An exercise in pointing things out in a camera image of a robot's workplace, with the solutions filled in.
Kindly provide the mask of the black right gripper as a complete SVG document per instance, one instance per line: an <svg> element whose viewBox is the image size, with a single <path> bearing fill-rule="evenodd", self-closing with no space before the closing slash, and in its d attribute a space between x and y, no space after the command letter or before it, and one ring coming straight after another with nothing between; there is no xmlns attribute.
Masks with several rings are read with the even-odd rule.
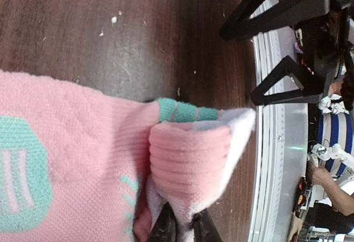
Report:
<svg viewBox="0 0 354 242"><path fill-rule="evenodd" d="M317 104L341 69L349 67L353 0L242 0L219 30L223 40L244 40L292 26L303 35L303 62L282 58L251 92L257 106Z"/></svg>

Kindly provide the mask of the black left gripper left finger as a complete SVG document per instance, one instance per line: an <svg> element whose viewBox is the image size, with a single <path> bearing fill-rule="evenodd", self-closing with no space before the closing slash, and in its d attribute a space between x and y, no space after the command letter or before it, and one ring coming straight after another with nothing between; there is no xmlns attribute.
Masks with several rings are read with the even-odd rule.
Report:
<svg viewBox="0 0 354 242"><path fill-rule="evenodd" d="M160 212L147 242L176 242L177 222L172 207L166 203Z"/></svg>

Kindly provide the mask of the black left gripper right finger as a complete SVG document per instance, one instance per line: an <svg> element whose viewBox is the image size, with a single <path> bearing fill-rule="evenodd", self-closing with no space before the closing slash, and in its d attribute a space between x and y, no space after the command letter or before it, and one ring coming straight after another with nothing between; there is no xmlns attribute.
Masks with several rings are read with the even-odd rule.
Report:
<svg viewBox="0 0 354 242"><path fill-rule="evenodd" d="M222 242L208 210L196 213L192 219L195 242Z"/></svg>

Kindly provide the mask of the pink mint patterned sock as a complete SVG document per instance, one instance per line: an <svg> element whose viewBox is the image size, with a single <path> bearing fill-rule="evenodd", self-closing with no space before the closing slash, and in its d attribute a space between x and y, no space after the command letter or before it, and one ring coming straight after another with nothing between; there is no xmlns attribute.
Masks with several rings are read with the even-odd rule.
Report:
<svg viewBox="0 0 354 242"><path fill-rule="evenodd" d="M141 103L1 72L1 240L147 241L165 204L177 241L218 200L256 111Z"/></svg>

